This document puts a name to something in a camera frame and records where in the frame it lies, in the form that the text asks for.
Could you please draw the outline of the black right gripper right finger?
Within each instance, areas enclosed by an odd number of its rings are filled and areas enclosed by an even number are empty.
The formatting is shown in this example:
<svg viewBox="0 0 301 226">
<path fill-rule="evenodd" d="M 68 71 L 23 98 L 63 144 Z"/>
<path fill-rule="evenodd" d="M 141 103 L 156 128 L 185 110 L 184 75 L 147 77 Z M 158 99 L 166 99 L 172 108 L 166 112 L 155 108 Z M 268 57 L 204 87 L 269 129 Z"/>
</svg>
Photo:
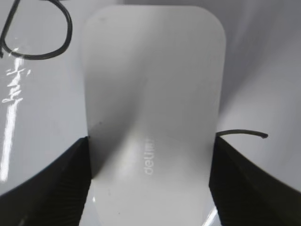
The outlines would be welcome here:
<svg viewBox="0 0 301 226">
<path fill-rule="evenodd" d="M 216 137 L 209 188 L 223 226 L 299 226 L 301 193 Z"/>
</svg>

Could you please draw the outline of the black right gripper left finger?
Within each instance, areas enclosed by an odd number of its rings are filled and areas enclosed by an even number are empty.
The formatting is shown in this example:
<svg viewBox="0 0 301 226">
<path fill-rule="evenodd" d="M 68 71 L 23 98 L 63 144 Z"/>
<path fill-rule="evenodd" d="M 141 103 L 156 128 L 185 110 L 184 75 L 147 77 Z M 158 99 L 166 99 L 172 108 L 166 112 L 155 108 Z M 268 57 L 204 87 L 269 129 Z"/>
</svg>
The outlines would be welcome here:
<svg viewBox="0 0 301 226">
<path fill-rule="evenodd" d="M 88 138 L 0 197 L 2 226 L 77 226 L 92 179 Z"/>
</svg>

